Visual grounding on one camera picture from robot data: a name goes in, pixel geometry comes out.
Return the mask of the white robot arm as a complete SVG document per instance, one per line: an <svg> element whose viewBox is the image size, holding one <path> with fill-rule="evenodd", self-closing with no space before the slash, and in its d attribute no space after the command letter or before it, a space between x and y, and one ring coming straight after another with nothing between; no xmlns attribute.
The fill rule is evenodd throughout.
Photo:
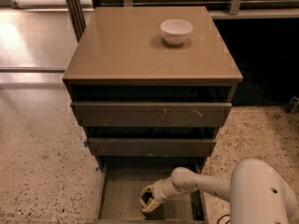
<svg viewBox="0 0 299 224"><path fill-rule="evenodd" d="M187 168L174 169L141 191L143 213L151 213L172 198L197 190L230 204L231 224L289 224L297 208L294 191L268 163L240 162L229 178L199 175Z"/></svg>

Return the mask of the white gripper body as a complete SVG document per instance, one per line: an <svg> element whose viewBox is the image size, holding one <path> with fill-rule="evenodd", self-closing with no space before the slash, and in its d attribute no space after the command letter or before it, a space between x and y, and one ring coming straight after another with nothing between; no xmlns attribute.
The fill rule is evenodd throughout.
<svg viewBox="0 0 299 224"><path fill-rule="evenodd" d="M153 199L158 203L165 203L169 198L164 194L163 180L160 179L151 185L151 193Z"/></svg>

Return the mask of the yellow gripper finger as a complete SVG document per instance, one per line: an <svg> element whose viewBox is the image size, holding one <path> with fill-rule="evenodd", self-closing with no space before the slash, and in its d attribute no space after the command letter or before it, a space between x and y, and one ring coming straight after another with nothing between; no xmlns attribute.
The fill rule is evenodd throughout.
<svg viewBox="0 0 299 224"><path fill-rule="evenodd" d="M160 205L161 205L160 202L158 202L154 199L151 199L146 206L142 206L141 211L143 213L151 213L154 210L156 210Z"/></svg>
<svg viewBox="0 0 299 224"><path fill-rule="evenodd" d="M145 188L142 189L141 195L144 193L150 192L152 195L152 190L151 190L151 185L146 186Z"/></svg>

